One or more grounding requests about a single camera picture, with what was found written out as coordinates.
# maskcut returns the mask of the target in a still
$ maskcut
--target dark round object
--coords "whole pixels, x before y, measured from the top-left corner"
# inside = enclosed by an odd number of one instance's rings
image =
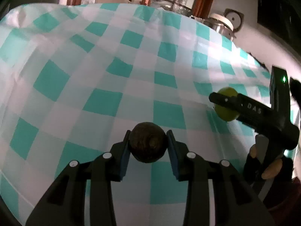
[[[167,137],[161,127],[152,122],[137,124],[130,133],[129,148],[133,156],[141,162],[159,160],[167,148]]]

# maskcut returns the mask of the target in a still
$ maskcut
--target tablecloth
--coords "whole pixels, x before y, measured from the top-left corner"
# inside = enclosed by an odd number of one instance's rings
[[[269,80],[227,38],[172,12],[115,3],[13,9],[0,22],[1,196],[25,225],[69,161],[93,160],[144,121],[241,171],[254,130],[219,119],[208,96],[231,86],[269,105]],[[131,157],[124,180],[112,183],[117,225],[181,225],[187,185],[167,152],[152,164]],[[88,225],[88,205],[85,215]]]

